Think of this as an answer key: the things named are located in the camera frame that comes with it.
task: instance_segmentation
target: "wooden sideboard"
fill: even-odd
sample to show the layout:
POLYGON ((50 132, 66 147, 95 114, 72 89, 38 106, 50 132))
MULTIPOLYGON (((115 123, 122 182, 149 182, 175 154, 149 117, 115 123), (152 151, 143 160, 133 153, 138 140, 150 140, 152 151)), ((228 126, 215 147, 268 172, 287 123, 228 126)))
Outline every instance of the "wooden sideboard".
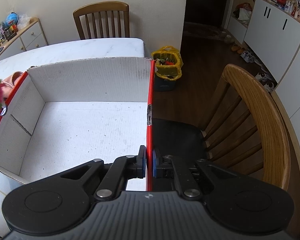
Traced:
POLYGON ((37 17, 30 19, 29 25, 17 32, 17 35, 1 47, 0 60, 19 54, 24 51, 47 46, 40 20, 37 17))

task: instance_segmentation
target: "slipper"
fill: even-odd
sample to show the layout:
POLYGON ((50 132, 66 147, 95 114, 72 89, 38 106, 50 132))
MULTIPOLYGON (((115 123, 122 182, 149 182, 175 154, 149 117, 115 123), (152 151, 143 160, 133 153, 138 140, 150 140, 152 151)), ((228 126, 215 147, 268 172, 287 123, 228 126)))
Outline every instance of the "slipper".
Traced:
POLYGON ((233 44, 232 47, 231 47, 232 51, 237 51, 239 49, 241 49, 241 47, 239 45, 237 45, 237 44, 233 44))
POLYGON ((3 98, 8 98, 22 75, 23 72, 17 71, 1 81, 1 83, 5 85, 2 87, 3 98))
POLYGON ((242 54, 242 52, 244 52, 244 51, 245 51, 245 49, 242 48, 242 49, 237 50, 237 53, 238 53, 238 54, 242 54))

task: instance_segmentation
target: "yellow trash bag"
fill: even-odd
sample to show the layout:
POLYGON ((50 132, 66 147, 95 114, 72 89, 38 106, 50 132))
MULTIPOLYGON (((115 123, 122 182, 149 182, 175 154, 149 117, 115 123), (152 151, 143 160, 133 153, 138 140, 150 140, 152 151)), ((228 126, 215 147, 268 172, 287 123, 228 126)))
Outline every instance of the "yellow trash bag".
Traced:
POLYGON ((172 46, 165 46, 151 53, 155 61, 158 77, 167 80, 177 80, 181 77, 181 67, 183 65, 180 52, 172 46))

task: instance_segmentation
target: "white marble tabletop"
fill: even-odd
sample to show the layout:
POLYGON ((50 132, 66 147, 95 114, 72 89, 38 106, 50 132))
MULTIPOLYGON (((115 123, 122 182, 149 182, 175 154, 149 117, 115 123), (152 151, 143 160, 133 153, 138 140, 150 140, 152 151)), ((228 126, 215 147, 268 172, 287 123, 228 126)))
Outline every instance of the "white marble tabletop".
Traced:
POLYGON ((104 38, 70 41, 22 52, 0 61, 0 79, 31 66, 99 57, 144 57, 143 41, 136 38, 104 38))

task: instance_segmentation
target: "blue globe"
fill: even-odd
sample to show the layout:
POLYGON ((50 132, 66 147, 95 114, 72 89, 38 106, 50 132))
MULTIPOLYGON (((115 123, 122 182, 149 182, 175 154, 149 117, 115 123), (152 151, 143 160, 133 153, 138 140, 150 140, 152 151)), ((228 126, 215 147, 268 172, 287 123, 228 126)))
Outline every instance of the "blue globe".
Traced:
POLYGON ((18 15, 16 13, 11 13, 7 16, 6 18, 6 25, 8 25, 8 23, 11 21, 11 20, 14 20, 14 23, 17 24, 18 22, 18 15))

